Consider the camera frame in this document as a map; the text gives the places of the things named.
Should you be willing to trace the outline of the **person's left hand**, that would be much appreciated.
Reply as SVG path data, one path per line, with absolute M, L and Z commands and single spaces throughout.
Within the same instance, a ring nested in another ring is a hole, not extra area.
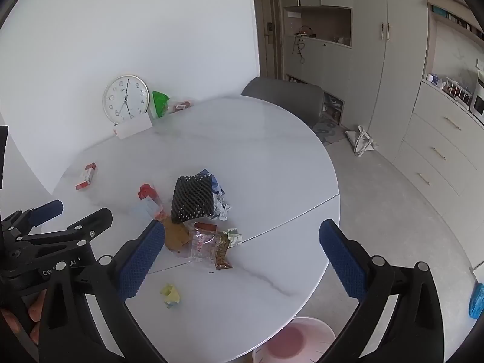
M 40 321 L 47 290 L 34 293 L 33 297 L 18 297 L 1 287 L 1 338 L 12 342 L 15 338 L 24 349 L 38 350 Z

